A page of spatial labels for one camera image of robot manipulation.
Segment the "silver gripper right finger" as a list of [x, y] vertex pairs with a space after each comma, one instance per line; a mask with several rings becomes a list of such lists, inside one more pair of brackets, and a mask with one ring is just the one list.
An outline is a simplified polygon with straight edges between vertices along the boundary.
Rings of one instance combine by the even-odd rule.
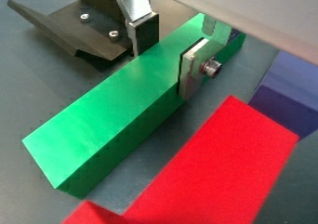
[[180, 55], [177, 94], [188, 100], [202, 86], [204, 77], [216, 77], [220, 63], [216, 54], [224, 49], [231, 33], [231, 27], [210, 16], [203, 17], [202, 37]]

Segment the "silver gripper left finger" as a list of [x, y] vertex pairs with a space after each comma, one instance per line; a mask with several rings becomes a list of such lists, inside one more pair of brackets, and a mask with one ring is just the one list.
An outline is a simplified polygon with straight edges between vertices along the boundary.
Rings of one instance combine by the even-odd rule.
[[149, 0], [116, 0], [125, 19], [132, 53], [137, 57], [159, 42], [159, 14], [151, 10]]

